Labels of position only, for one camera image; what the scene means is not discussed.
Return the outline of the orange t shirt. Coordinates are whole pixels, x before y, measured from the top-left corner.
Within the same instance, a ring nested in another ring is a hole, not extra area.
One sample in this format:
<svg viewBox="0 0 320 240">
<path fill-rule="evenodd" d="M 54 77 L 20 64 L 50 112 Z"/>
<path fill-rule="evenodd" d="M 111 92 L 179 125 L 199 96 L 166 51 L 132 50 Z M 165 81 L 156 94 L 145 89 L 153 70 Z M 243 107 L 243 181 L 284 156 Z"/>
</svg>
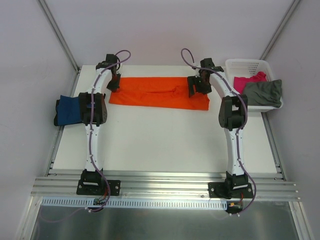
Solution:
<svg viewBox="0 0 320 240">
<path fill-rule="evenodd" d="M 195 93 L 189 97 L 188 81 L 182 77 L 124 77 L 119 89 L 109 97 L 110 104 L 208 111 L 210 99 Z"/>
</svg>

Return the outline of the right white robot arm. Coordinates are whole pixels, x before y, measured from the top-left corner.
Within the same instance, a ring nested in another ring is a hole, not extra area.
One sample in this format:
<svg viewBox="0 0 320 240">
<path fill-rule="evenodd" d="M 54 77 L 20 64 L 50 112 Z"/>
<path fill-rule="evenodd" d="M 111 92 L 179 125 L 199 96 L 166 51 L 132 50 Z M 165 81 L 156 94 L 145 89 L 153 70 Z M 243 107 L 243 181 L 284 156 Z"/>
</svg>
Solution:
<svg viewBox="0 0 320 240">
<path fill-rule="evenodd" d="M 224 70 L 216 66 L 211 58 L 200 61 L 195 76 L 187 78 L 188 96 L 196 93 L 207 95 L 216 90 L 221 98 L 218 122 L 224 129 L 228 164 L 224 182 L 215 183 L 211 188 L 219 198 L 231 199 L 249 186 L 249 177 L 243 163 L 243 131 L 248 120 L 248 98 L 236 91 L 226 79 Z"/>
</svg>

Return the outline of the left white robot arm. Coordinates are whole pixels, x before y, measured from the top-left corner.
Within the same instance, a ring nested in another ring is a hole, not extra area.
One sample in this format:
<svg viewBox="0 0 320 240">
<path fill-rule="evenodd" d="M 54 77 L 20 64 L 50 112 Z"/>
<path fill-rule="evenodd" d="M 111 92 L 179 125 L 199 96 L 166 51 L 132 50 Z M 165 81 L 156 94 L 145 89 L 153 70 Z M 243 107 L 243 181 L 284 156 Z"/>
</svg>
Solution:
<svg viewBox="0 0 320 240">
<path fill-rule="evenodd" d="M 115 54 L 107 54 L 104 61 L 95 67 L 95 79 L 86 92 L 78 95 L 80 118 L 85 125 L 87 158 L 80 177 L 81 187 L 88 187 L 93 194 L 104 191 L 106 181 L 102 177 L 103 157 L 99 150 L 102 128 L 107 121 L 105 102 L 106 91 L 112 93 L 120 88 L 120 59 Z"/>
</svg>

